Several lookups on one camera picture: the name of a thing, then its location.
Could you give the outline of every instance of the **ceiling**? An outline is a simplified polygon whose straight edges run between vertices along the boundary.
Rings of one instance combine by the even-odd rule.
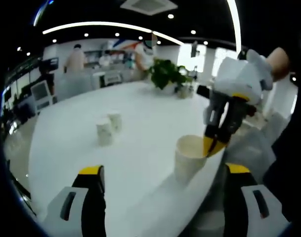
[[[10,42],[7,52],[8,66],[13,68],[27,58],[26,52],[36,55],[42,52],[44,46],[57,39],[58,43],[84,39],[84,33],[89,38],[114,38],[120,33],[121,38],[138,39],[139,31],[118,27],[90,26],[74,27],[43,35],[42,31],[55,26],[83,22],[83,21],[110,21],[126,23],[158,31],[165,35],[180,39],[183,42],[188,37],[198,37],[209,40],[235,42],[234,27],[231,13],[226,0],[172,0],[178,5],[177,9],[147,16],[131,10],[121,9],[125,0],[54,0],[48,4],[36,27],[33,26],[38,9],[47,1],[15,1],[11,3],[8,14],[12,19],[7,30]],[[270,10],[265,0],[236,0],[242,34],[242,44],[252,47],[266,55],[276,46],[278,20],[274,11]],[[162,44],[174,44],[160,39]]]

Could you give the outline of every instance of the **round table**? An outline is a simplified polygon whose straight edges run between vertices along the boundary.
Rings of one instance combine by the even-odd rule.
[[[175,237],[207,195],[223,151],[211,157],[186,186],[173,176],[178,138],[202,136],[199,95],[178,99],[132,82],[82,94],[45,108],[35,126],[29,183],[40,219],[50,201],[87,166],[105,167],[108,237]],[[123,130],[109,147],[97,144],[96,122],[119,110]]]

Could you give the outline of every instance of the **ceiling light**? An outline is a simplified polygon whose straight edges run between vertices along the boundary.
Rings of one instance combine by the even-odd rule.
[[[173,43],[176,43],[176,44],[179,44],[179,45],[184,45],[183,42],[181,42],[181,41],[179,41],[179,40],[177,40],[177,39],[175,39],[175,38],[172,38],[172,37],[170,37],[170,36],[167,36],[167,35],[165,35],[165,34],[159,33],[159,32],[157,32],[157,31],[153,31],[153,34],[156,35],[156,36],[158,36],[158,37],[161,37],[161,38],[164,38],[164,39],[166,39],[166,40],[169,40],[169,41],[171,41],[171,42],[173,42]]]
[[[169,40],[171,42],[174,42],[176,44],[184,45],[183,42],[181,42],[177,39],[174,39],[172,37],[169,37],[167,35],[164,35],[162,33],[156,32],[156,31],[152,31],[152,30],[147,29],[147,28],[134,26],[134,25],[129,25],[129,24],[123,24],[123,23],[105,22],[105,21],[77,22],[77,23],[71,23],[71,24],[56,26],[54,28],[43,31],[43,34],[46,35],[48,33],[54,32],[54,31],[59,31],[59,30],[62,30],[62,29],[67,29],[67,28],[77,27],[77,26],[116,26],[116,27],[128,28],[128,29],[133,29],[133,30],[137,30],[137,31],[143,31],[143,32],[146,32],[146,33],[153,33],[153,34],[155,34],[159,37],[162,37],[162,38],[164,38],[166,40]]]
[[[238,16],[238,10],[235,0],[227,0],[231,18],[233,20],[234,31],[235,31],[235,41],[236,41],[236,52],[237,54],[241,51],[241,33],[240,33],[240,22]]]

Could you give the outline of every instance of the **robotic arm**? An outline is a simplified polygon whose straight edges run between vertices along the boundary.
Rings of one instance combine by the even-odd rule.
[[[204,157],[210,157],[227,146],[243,119],[254,115],[254,105],[261,101],[262,91],[272,89],[271,71],[272,67],[264,57],[254,50],[247,52],[246,60],[223,60],[210,91],[210,104],[204,112],[207,125],[203,138]],[[227,103],[228,111],[220,124]]]

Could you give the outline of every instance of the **white paper cup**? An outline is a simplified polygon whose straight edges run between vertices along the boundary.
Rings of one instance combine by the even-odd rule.
[[[96,123],[97,139],[100,146],[109,146],[113,143],[112,126],[107,118]]]
[[[121,113],[118,111],[111,111],[107,114],[108,118],[111,121],[112,128],[116,132],[120,132],[122,130],[122,117]]]
[[[178,139],[175,151],[174,174],[179,182],[187,184],[203,168],[203,138],[186,135]]]

